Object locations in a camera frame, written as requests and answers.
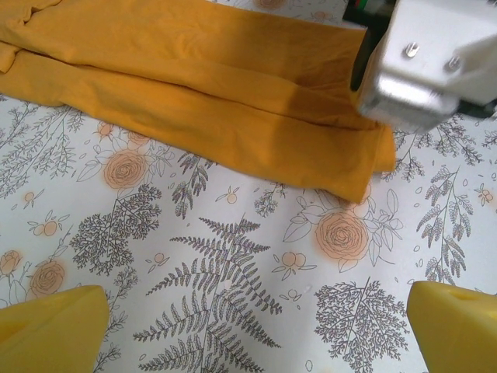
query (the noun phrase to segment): fern leaf illustration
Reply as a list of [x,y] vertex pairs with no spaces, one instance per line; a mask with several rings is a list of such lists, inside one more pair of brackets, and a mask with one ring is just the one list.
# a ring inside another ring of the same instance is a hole
[[232,243],[235,240],[237,234],[239,234],[239,225],[238,224],[225,224],[218,223],[216,221],[212,221],[205,218],[199,218],[203,221],[209,229],[219,235],[221,239],[225,240],[227,243]]
[[262,282],[260,281],[260,276],[252,278],[257,272],[257,268],[252,269],[254,266],[255,262],[240,266],[237,263],[227,260],[221,281],[230,280],[241,290],[246,289],[245,295],[249,296],[252,294],[250,299],[251,302],[257,299],[257,302],[255,303],[256,307],[261,307],[262,311],[266,311],[269,308],[271,314],[276,313],[278,315],[282,311],[280,303],[276,303],[274,298],[271,298],[270,295],[267,295],[264,298],[266,290],[258,292],[262,286]]
[[424,224],[426,222],[435,218],[438,214],[440,214],[440,206],[435,206],[430,211],[428,211],[425,216],[423,216],[423,218],[421,219],[421,221],[418,224],[418,228],[416,229],[416,231],[419,232],[421,227],[424,226]]
[[237,339],[237,334],[231,334],[231,326],[226,322],[218,327],[211,329],[207,328],[207,350],[214,349],[214,355],[224,357],[225,361],[234,364],[236,368],[260,373],[264,371],[249,357],[249,354],[244,352],[242,341]]
[[229,373],[228,368],[224,367],[224,363],[219,364],[219,357],[212,358],[213,354],[210,353],[204,360],[204,368],[201,373]]
[[202,343],[197,334],[188,336],[186,343],[178,340],[178,347],[171,346],[164,350],[163,354],[150,360],[146,364],[140,364],[138,367],[142,371],[165,371],[165,370],[186,370],[195,372],[202,364]]
[[226,252],[226,242],[216,239],[201,239],[197,237],[174,237],[170,239],[171,242],[181,242],[188,246],[192,246],[199,253],[212,257],[219,257],[222,253]]
[[179,315],[176,307],[171,305],[171,313],[174,321],[167,316],[165,312],[162,313],[162,320],[156,319],[155,325],[150,326],[149,330],[144,330],[141,333],[134,333],[133,338],[140,342],[145,342],[146,340],[152,341],[153,339],[159,340],[162,338],[167,338],[170,334],[171,336],[175,336],[176,332],[178,335],[186,331],[187,333],[199,333],[207,324],[207,320],[209,318],[210,310],[207,309],[207,300],[205,293],[202,294],[202,302],[199,305],[199,302],[196,298],[196,292],[192,293],[192,308],[193,312],[190,311],[188,302],[186,297],[182,299],[182,311],[183,317]]
[[243,331],[262,344],[281,348],[256,321],[253,311],[248,310],[245,312],[249,304],[245,301],[246,297],[239,297],[242,293],[243,291],[241,290],[224,290],[219,295],[216,295],[212,306],[212,313],[216,319],[240,326]]
[[200,261],[199,270],[196,268],[198,264],[198,258],[193,261],[190,268],[188,268],[186,264],[182,263],[182,268],[175,268],[175,274],[170,273],[169,277],[164,277],[164,280],[155,285],[147,293],[147,295],[173,285],[189,286],[190,282],[192,283],[193,288],[197,288],[197,290],[203,289],[208,294],[210,294],[212,290],[215,289],[219,281],[221,261],[223,260],[210,259],[207,268],[206,258],[203,258]]
[[259,229],[260,226],[260,224],[252,223],[251,221],[243,218],[242,221],[240,221],[240,225],[238,226],[238,231],[244,235],[245,233],[253,232]]
[[261,253],[269,249],[269,246],[259,245],[246,238],[245,236],[237,237],[231,246],[231,252],[237,253],[242,251],[243,253]]

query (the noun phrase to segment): botanical pattern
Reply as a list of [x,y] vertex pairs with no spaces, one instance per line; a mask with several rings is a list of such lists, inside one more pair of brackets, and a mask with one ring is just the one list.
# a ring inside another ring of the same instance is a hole
[[[280,347],[255,315],[256,309],[271,315],[282,311],[280,304],[262,289],[261,276],[255,267],[255,255],[269,247],[256,244],[246,236],[259,225],[244,218],[231,224],[200,220],[215,237],[176,237],[171,241],[191,246],[202,256],[189,266],[182,263],[175,268],[175,273],[171,272],[147,293],[191,286],[191,295],[183,297],[180,311],[178,305],[171,304],[170,313],[164,311],[154,325],[134,334],[135,340],[143,342],[176,335],[176,343],[157,358],[139,364],[139,368],[143,371],[201,368],[224,372],[234,365],[243,371],[263,371],[245,351],[234,329],[239,328],[268,347]],[[227,281],[229,288],[220,286]]]
[[214,164],[212,161],[201,159],[198,155],[185,152],[178,159],[182,174],[189,173],[190,178],[178,184],[172,193],[172,200],[176,204],[176,216],[186,218],[188,210],[193,209],[193,198],[198,197],[200,192],[207,188],[209,175],[207,170]]
[[73,169],[76,154],[69,135],[83,125],[80,111],[62,106],[33,120],[39,107],[23,103],[9,111],[10,128],[0,131],[0,198],[7,198],[34,175],[51,179]]
[[[214,2],[327,25],[346,5]],[[101,285],[95,373],[426,373],[412,284],[496,291],[496,121],[395,131],[395,171],[348,204],[0,94],[0,308]]]
[[123,197],[142,183],[152,183],[155,175],[163,177],[166,167],[172,166],[175,155],[170,146],[104,122],[96,133],[100,139],[93,146],[95,157],[79,173],[79,182],[102,173],[107,186]]
[[466,194],[456,194],[458,173],[459,169],[452,173],[442,166],[426,191],[426,199],[431,199],[432,208],[419,222],[417,231],[424,227],[421,236],[427,238],[428,247],[440,241],[440,255],[426,264],[426,277],[431,281],[455,284],[453,276],[460,277],[461,270],[466,270],[465,255],[459,242],[464,236],[471,235],[469,216],[473,215],[473,207]]
[[312,204],[297,198],[301,211],[290,220],[284,242],[302,239],[314,229],[317,247],[338,261],[340,272],[353,269],[367,253],[373,267],[378,260],[389,263],[381,249],[392,251],[394,241],[402,240],[398,230],[404,227],[396,217],[398,197],[392,189],[387,192],[386,210],[377,209],[370,187],[360,204],[347,204],[322,190],[315,194]]
[[409,333],[405,307],[387,295],[379,281],[323,286],[317,293],[319,326],[315,332],[329,344],[331,358],[342,356],[356,373],[371,373],[375,359],[400,360]]
[[48,258],[35,266],[17,250],[9,250],[0,257],[0,295],[4,295],[0,298],[0,308],[42,298],[61,289],[66,271],[59,258],[68,248],[66,241],[70,234],[68,229]]
[[159,189],[143,184],[136,193],[117,198],[109,214],[94,214],[83,220],[71,240],[78,268],[90,266],[90,272],[110,274],[114,267],[130,265],[134,258],[130,239],[145,239],[158,228],[161,209],[152,204],[161,198]]
[[394,133],[397,150],[395,171],[385,174],[384,178],[391,180],[395,175],[401,173],[403,180],[411,182],[416,176],[424,176],[424,165],[415,155],[416,152],[424,148],[436,150],[443,157],[449,155],[453,158],[461,157],[461,161],[464,160],[469,166],[476,166],[483,162],[482,155],[475,148],[476,140],[467,134],[467,128],[461,124],[462,120],[461,115],[455,115],[451,120],[427,134],[396,131]]
[[127,313],[125,310],[118,311],[120,309],[119,301],[126,299],[131,288],[137,283],[137,271],[134,268],[125,267],[114,279],[114,287],[116,290],[114,292],[112,290],[106,290],[106,297],[109,302],[110,310],[109,325],[107,326],[103,337],[103,348],[96,358],[93,373],[104,371],[106,363],[115,361],[121,357],[119,345],[112,342],[109,343],[109,339],[112,333],[117,333],[124,328],[124,324],[127,320]]
[[271,188],[264,190],[262,196],[254,202],[255,212],[266,218],[278,207],[276,198],[285,198],[285,184],[271,183]]
[[281,281],[285,281],[290,275],[297,274],[297,270],[313,270],[317,266],[315,264],[307,264],[307,258],[302,253],[284,253],[280,258],[273,255],[275,262],[279,265],[273,270],[274,274],[283,273]]

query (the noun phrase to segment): folded fabric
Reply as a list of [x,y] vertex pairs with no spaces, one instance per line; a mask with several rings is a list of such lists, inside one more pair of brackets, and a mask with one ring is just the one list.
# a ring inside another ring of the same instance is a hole
[[351,100],[362,39],[204,0],[2,0],[0,92],[358,202],[394,166]]

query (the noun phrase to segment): tree illustration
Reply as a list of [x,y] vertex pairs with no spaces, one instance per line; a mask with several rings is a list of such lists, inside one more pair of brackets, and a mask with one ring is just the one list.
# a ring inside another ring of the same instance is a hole
[[245,351],[238,333],[244,332],[267,347],[280,347],[255,316],[255,309],[271,315],[282,311],[281,305],[262,289],[253,260],[255,254],[269,247],[246,237],[245,234],[258,229],[259,224],[244,218],[235,224],[200,220],[215,237],[176,237],[171,241],[191,246],[203,254],[203,258],[196,258],[189,266],[182,263],[147,293],[170,287],[191,287],[191,295],[183,297],[180,306],[171,304],[170,313],[163,312],[154,325],[134,334],[134,339],[141,342],[176,336],[176,343],[139,368],[188,372],[201,368],[204,372],[222,373],[234,365],[244,371],[261,372],[263,369]]
[[179,166],[183,168],[182,174],[192,170],[190,178],[187,181],[182,181],[172,193],[172,201],[176,204],[175,213],[177,217],[186,218],[188,208],[193,208],[193,197],[198,197],[201,191],[207,188],[209,175],[207,170],[214,162],[202,159],[198,155],[190,152],[185,152],[178,159]]
[[138,283],[137,271],[131,267],[125,267],[124,270],[117,274],[114,279],[114,285],[117,286],[117,293],[113,295],[112,291],[106,290],[107,302],[109,303],[109,324],[103,337],[103,347],[96,358],[96,364],[93,373],[103,371],[103,366],[109,361],[115,361],[121,357],[121,349],[114,343],[109,342],[110,334],[119,332],[124,328],[127,319],[126,311],[117,313],[120,308],[119,300],[126,299],[131,288]]
[[156,218],[161,209],[151,202],[161,196],[159,189],[142,184],[137,193],[117,198],[110,214],[98,213],[83,220],[70,242],[78,268],[89,265],[90,272],[109,275],[115,266],[130,265],[129,239],[145,239],[158,228]]
[[385,173],[383,179],[390,181],[395,175],[402,173],[402,179],[410,183],[417,176],[424,176],[424,166],[415,156],[416,149],[431,148],[444,157],[463,156],[469,166],[483,162],[482,155],[474,148],[476,140],[467,134],[467,128],[460,124],[463,117],[454,115],[433,131],[416,134],[394,131],[395,150],[399,157],[395,162],[394,172]]
[[368,279],[363,288],[354,282],[323,286],[315,295],[315,332],[330,343],[330,356],[342,356],[356,373],[372,373],[374,359],[386,355],[400,360],[398,350],[408,350],[404,304],[385,294],[379,281]]
[[[432,208],[418,224],[417,232],[424,226],[421,237],[428,239],[430,248],[440,241],[440,256],[433,257],[426,264],[426,277],[430,281],[454,285],[453,276],[459,277],[461,269],[466,270],[464,251],[457,242],[471,234],[468,215],[473,215],[473,207],[467,195],[457,195],[454,189],[459,169],[452,173],[446,166],[431,179],[432,185],[426,191],[426,199],[431,199]],[[442,207],[437,202],[442,199]]]
[[272,189],[264,190],[264,193],[260,198],[254,202],[255,212],[267,218],[269,214],[272,214],[278,207],[278,202],[275,200],[275,194],[280,198],[285,198],[285,189],[287,186],[282,183],[271,183],[274,186]]
[[34,124],[26,118],[33,115],[38,106],[24,103],[23,109],[12,109],[12,126],[0,149],[11,145],[0,161],[0,197],[7,198],[25,185],[29,177],[37,173],[50,174],[53,179],[69,173],[75,153],[70,147],[69,132],[76,132],[83,124],[82,113],[69,106],[52,109]]

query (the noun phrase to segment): yellow garment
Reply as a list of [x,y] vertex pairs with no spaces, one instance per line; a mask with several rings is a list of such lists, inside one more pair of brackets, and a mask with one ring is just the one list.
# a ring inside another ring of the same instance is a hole
[[100,286],[82,286],[0,309],[2,373],[90,373],[109,305]]
[[0,92],[360,202],[394,166],[351,101],[362,39],[204,0],[2,0]]

